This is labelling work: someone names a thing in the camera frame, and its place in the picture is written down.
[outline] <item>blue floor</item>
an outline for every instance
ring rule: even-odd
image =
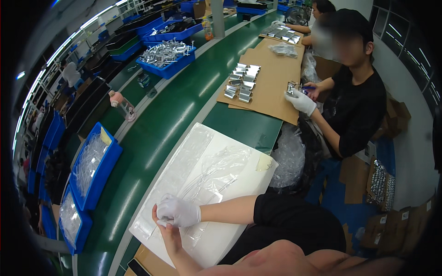
[[[391,139],[381,137],[374,142],[376,145],[377,159],[384,164],[386,170],[396,175],[394,145]],[[321,206],[331,211],[341,222],[341,225],[347,223],[348,232],[353,234],[353,249],[358,256],[369,257],[372,252],[364,251],[359,248],[359,240],[354,236],[360,227],[365,227],[369,217],[379,214],[376,205],[365,203],[366,196],[363,196],[362,204],[345,204],[345,185],[339,182],[339,173],[341,164],[335,159],[324,160],[320,166],[323,170],[316,176],[310,187],[305,200],[312,204],[319,204],[319,196],[327,179],[327,185],[323,193]]]

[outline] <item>black cap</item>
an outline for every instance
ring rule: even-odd
[[[329,27],[334,34],[360,34],[363,41],[373,41],[370,23],[360,12],[355,10],[340,9],[332,12],[323,21],[323,26]]]

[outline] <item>pink water bottle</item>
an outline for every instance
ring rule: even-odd
[[[128,121],[132,122],[137,117],[135,107],[121,95],[120,92],[111,90],[109,92],[110,105],[115,107],[118,112]]]

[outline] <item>white glove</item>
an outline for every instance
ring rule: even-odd
[[[281,21],[275,20],[275,21],[272,22],[272,25],[285,26],[286,24],[281,22]]]
[[[165,194],[158,204],[156,215],[158,224],[166,227],[187,227],[201,222],[201,208],[191,202],[182,200],[169,193]]]
[[[284,92],[284,97],[287,101],[291,102],[297,110],[304,112],[309,117],[312,115],[313,111],[315,111],[316,103],[307,95],[296,89],[293,89],[293,97],[286,92]]]

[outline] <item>black t-shirt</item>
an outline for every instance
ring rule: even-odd
[[[305,255],[320,249],[346,251],[344,230],[328,210],[290,195],[266,193],[255,202],[253,221],[220,261],[232,265],[250,252],[278,240],[289,240]]]
[[[353,74],[347,66],[332,77],[335,85],[324,102],[323,117],[340,136],[339,152],[349,157],[363,150],[381,126],[387,110],[384,83],[377,71],[362,84],[353,85]],[[325,140],[331,155],[342,160]]]

